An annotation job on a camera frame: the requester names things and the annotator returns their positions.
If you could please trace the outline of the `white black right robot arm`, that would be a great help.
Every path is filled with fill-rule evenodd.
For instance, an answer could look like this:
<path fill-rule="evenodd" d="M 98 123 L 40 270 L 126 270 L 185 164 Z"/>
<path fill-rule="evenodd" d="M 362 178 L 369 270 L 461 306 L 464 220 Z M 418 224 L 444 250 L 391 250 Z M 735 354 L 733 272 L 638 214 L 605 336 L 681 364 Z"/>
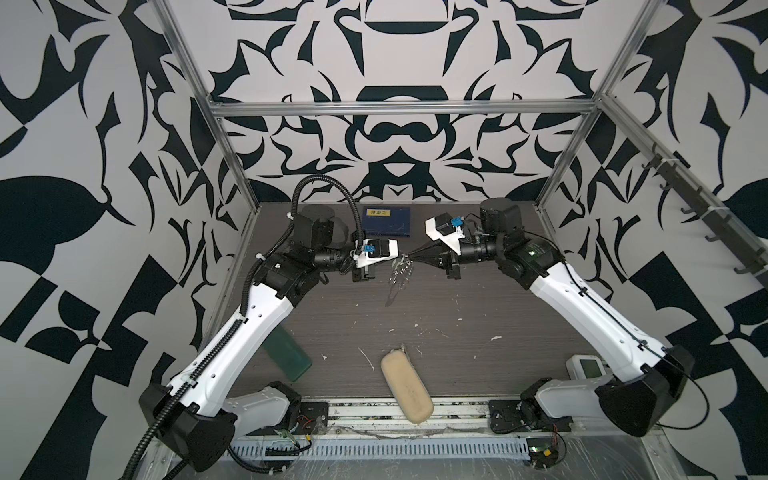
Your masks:
<path fill-rule="evenodd" d="M 427 219 L 428 242 L 401 255 L 395 273 L 419 262 L 458 279 L 464 265 L 493 262 L 560 314 L 608 364 L 596 378 L 539 380 L 520 397 L 520 423 L 535 429 L 561 418 L 601 418 L 634 437 L 659 425 L 693 380 L 692 354 L 664 346 L 598 295 L 551 240 L 525 229 L 513 201 L 485 200 L 471 228 L 467 222 L 449 214 Z"/>

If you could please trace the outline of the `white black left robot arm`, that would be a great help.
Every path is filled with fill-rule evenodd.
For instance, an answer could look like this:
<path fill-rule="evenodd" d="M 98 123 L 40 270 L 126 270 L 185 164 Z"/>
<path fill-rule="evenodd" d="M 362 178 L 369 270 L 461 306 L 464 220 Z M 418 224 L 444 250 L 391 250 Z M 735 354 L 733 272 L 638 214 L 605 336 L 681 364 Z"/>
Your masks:
<path fill-rule="evenodd" d="M 343 242 L 333 241 L 335 221 L 330 208 L 305 209 L 299 200 L 305 187 L 322 182 L 337 189 L 355 224 Z M 394 257 L 391 248 L 377 246 L 365 236 L 359 208 L 339 180 L 312 174 L 300 180 L 291 198 L 289 224 L 247 274 L 238 310 L 201 353 L 172 380 L 150 384 L 140 397 L 148 428 L 122 473 L 133 479 L 149 444 L 160 440 L 179 456 L 167 473 L 172 479 L 185 467 L 202 472 L 231 452 L 234 440 L 264 428 L 292 429 L 301 397 L 281 382 L 237 398 L 229 393 L 265 340 L 330 272 L 361 278 L 375 263 Z"/>

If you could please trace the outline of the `silver keyring cluster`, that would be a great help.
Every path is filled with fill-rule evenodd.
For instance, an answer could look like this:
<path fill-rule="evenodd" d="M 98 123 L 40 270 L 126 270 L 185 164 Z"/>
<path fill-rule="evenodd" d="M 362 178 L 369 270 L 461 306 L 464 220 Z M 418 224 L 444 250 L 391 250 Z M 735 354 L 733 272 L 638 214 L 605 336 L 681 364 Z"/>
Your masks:
<path fill-rule="evenodd" d="M 398 289 L 403 289 L 413 273 L 413 261 L 408 255 L 401 255 L 392 263 L 392 272 L 390 276 L 390 285 Z"/>

